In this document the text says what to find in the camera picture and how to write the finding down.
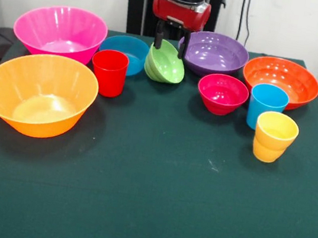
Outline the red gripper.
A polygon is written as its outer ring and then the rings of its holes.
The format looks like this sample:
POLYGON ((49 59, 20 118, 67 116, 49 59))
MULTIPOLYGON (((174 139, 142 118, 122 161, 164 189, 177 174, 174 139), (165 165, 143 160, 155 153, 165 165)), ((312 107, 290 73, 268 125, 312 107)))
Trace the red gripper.
POLYGON ((174 0, 153 0, 153 13, 160 18, 157 22, 154 47, 161 48, 165 21, 179 24, 185 29, 184 40, 180 44, 178 58, 183 59, 188 49, 191 32, 203 30, 211 14, 211 5, 206 1, 200 4, 182 4, 174 0))

